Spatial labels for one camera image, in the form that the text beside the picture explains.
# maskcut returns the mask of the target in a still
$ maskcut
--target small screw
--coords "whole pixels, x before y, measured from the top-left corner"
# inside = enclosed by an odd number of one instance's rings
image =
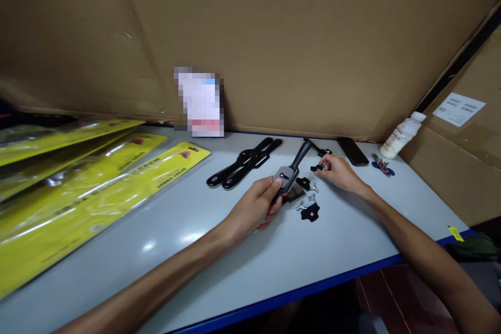
[[[305,210],[306,208],[303,206],[303,204],[304,204],[304,201],[301,201],[301,203],[299,204],[299,206],[296,207],[296,211],[298,211],[299,209]]]

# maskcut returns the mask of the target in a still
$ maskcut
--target table edge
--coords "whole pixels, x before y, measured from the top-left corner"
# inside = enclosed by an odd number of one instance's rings
[[[475,230],[468,229],[461,232],[461,236],[468,237],[475,234]],[[454,242],[456,239],[454,236],[448,236],[443,239],[437,240],[440,246],[447,245]],[[382,260],[367,264],[356,269],[346,271],[344,273],[323,279],[321,281],[308,284],[303,287],[299,287],[295,290],[284,292],[283,294],[270,297],[268,299],[262,300],[260,302],[244,306],[242,308],[235,309],[234,311],[229,311],[223,313],[219,316],[208,318],[206,320],[175,329],[172,331],[165,332],[165,334],[205,334],[214,330],[221,329],[225,326],[236,324],[239,321],[257,316],[264,312],[270,311],[272,309],[278,308],[279,306],[292,303],[293,301],[302,299],[304,297],[313,295],[320,291],[326,290],[328,288],[337,286],[339,284],[348,282],[352,279],[361,277],[373,271],[394,265],[396,263],[404,261],[401,254],[398,253],[394,256],[383,258]]]

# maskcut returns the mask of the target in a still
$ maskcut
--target white table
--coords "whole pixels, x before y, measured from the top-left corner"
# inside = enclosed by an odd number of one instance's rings
[[[209,176],[254,148],[264,135],[229,133],[224,139],[192,139],[171,128],[141,131],[169,139],[143,161],[180,141],[212,155],[150,198],[134,212],[0,302],[4,333],[47,333],[93,308],[219,223],[254,180],[292,163],[302,138],[281,137],[283,144],[236,187],[210,188]],[[338,143],[316,139],[320,148],[344,156]],[[369,160],[377,146],[361,144]],[[301,220],[285,205],[266,231],[253,234],[183,289],[141,330],[162,334],[185,328],[207,332],[294,301],[364,273],[397,262],[398,250],[361,200],[317,179],[309,167],[319,161],[308,153],[300,177],[316,182],[319,219]],[[370,164],[357,174],[431,238],[451,240],[448,225],[468,227],[399,157],[390,161],[396,176],[387,178]]]

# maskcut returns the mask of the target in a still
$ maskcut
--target plastic bottle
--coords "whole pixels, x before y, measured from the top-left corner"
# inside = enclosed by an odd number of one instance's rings
[[[406,118],[380,147],[379,152],[383,157],[389,159],[396,157],[398,152],[418,133],[421,121],[425,119],[426,115],[416,111],[412,113],[411,117]]]

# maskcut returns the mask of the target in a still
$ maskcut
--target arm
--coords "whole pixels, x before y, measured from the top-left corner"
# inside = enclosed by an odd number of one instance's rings
[[[389,232],[402,256],[449,310],[463,334],[501,332],[501,316],[454,259],[379,197],[344,158],[325,155],[319,177],[361,197]]]
[[[256,181],[228,216],[192,245],[76,318],[56,333],[134,333],[193,278],[237,247],[254,231],[264,230],[278,214],[282,198],[270,206],[282,185],[272,177]]]

